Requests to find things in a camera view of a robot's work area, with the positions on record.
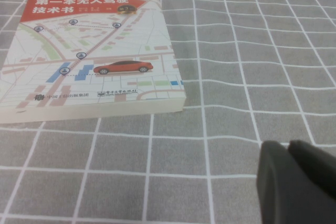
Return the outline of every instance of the black object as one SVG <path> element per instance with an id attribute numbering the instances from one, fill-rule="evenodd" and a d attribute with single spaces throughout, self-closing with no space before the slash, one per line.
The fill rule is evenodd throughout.
<path id="1" fill-rule="evenodd" d="M 291 141 L 288 152 L 308 178 L 336 200 L 336 157 L 304 141 Z"/>
<path id="2" fill-rule="evenodd" d="M 331 161 L 330 155 L 318 149 L 313 151 L 315 147 L 301 142 L 291 145 L 291 152 L 275 141 L 265 141 L 261 147 L 257 190 L 263 224 L 335 224 L 336 200 L 325 191 L 332 183 L 336 185 L 336 180 L 324 183 L 316 179 L 316 169 L 312 169 L 313 175 L 307 175 L 312 171 L 309 167 L 313 160 L 318 160 L 327 167 L 323 171 L 320 166 L 320 174 L 331 179 L 327 173 L 333 169 L 326 164 Z"/>

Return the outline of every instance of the map illustration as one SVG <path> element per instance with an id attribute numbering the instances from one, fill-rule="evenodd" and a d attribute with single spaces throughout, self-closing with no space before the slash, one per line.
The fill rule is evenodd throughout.
<path id="1" fill-rule="evenodd" d="M 29 0 L 0 75 L 16 109 L 184 97 L 159 0 Z"/>

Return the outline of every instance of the green park area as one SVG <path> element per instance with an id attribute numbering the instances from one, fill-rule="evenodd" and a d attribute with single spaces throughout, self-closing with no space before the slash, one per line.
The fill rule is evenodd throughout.
<path id="1" fill-rule="evenodd" d="M 53 48 L 53 46 L 39 33 L 35 32 L 34 30 L 26 27 L 22 24 L 19 24 L 19 28 L 29 33 L 34 39 L 40 41 L 42 43 L 42 49 L 48 54 L 50 60 L 59 60 L 61 57 L 59 56 L 58 52 Z"/>

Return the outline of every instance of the dotted line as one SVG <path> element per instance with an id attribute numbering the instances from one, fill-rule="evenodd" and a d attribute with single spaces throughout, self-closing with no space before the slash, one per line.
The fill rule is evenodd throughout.
<path id="1" fill-rule="evenodd" d="M 67 26 L 61 26 L 61 27 L 57 27 L 57 28 L 52 28 L 52 29 L 43 29 L 42 31 L 40 31 L 40 33 L 44 32 L 44 31 L 57 30 L 57 29 L 60 29 L 60 28 L 68 27 L 68 26 L 69 25 L 67 25 Z"/>
<path id="2" fill-rule="evenodd" d="M 107 26 L 87 26 L 87 27 L 114 28 L 114 29 L 116 29 L 115 27 L 107 27 Z"/>
<path id="3" fill-rule="evenodd" d="M 96 76 L 99 73 L 88 73 L 88 74 L 67 74 L 67 76 Z"/>

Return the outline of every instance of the road illustration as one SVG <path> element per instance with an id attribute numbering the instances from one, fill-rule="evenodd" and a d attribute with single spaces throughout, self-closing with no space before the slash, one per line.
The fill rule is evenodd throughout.
<path id="1" fill-rule="evenodd" d="M 146 71 L 94 72 L 120 61 L 143 62 Z M 20 23 L 0 83 L 0 106 L 18 109 L 184 95 L 164 17 L 153 1 L 136 14 L 83 13 Z"/>

